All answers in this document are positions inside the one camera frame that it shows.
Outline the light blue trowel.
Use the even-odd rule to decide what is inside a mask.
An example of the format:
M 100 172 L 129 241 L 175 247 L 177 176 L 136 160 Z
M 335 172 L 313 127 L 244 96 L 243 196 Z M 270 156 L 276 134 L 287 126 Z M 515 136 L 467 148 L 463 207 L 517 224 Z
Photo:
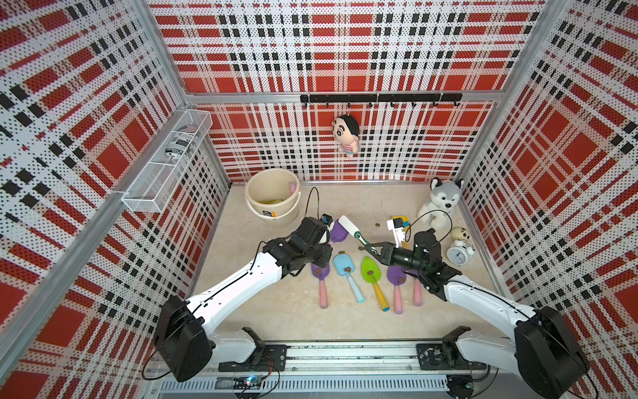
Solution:
M 352 289 L 352 292 L 355 298 L 357 299 L 357 302 L 359 304 L 362 304 L 365 301 L 365 298 L 362 294 L 362 291 L 359 289 L 357 283 L 355 282 L 354 278 L 352 277 L 352 274 L 355 271 L 355 266 L 352 261 L 352 258 L 348 254 L 338 254 L 333 259 L 333 264 L 335 266 L 337 273 L 340 276 L 345 277 L 347 279 L 347 282 L 348 284 L 350 284 L 350 287 Z

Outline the green white scrub brush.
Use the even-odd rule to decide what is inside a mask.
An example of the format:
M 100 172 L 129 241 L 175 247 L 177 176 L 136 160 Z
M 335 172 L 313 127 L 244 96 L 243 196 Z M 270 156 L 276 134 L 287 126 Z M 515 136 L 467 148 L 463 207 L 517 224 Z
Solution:
M 357 239 L 361 244 L 363 244 L 364 246 L 369 244 L 369 242 L 360 232 L 360 229 L 347 216 L 341 216 L 338 222 L 342 226 L 342 228 L 345 229 L 348 234 L 350 234 L 350 236 Z

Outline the green trowel wooden handle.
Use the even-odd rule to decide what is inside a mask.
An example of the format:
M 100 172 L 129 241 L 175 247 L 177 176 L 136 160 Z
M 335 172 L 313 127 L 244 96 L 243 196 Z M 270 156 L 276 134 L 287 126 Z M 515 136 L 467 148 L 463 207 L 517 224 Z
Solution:
M 273 204 L 280 204 L 280 203 L 282 203 L 284 201 L 285 201 L 285 199 L 272 199 L 272 200 L 269 200 L 269 201 L 264 201 L 261 204 L 273 205 Z

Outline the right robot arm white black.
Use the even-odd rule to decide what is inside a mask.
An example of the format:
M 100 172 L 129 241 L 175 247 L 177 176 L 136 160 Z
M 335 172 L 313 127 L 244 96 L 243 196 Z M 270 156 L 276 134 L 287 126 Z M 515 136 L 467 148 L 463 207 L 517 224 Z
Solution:
M 560 398 L 588 375 L 590 362 L 563 315 L 550 307 L 519 304 L 476 284 L 442 260 L 432 230 L 418 233 L 412 249 L 391 242 L 363 245 L 379 263 L 401 267 L 428 293 L 472 312 L 503 334 L 455 329 L 446 338 L 464 360 L 511 372 L 544 398 Z

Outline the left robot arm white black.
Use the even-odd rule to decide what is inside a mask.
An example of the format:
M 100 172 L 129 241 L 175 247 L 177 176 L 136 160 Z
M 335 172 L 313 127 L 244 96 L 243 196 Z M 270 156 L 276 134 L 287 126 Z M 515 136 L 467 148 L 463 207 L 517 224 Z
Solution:
M 227 279 L 188 299 L 171 296 L 162 306 L 153 344 L 170 374 L 185 382 L 209 363 L 231 363 L 245 370 L 269 366 L 266 345 L 251 328 L 219 332 L 218 327 L 241 305 L 268 286 L 315 264 L 328 266 L 334 220 L 306 217 L 286 237 L 259 244 L 254 258 Z

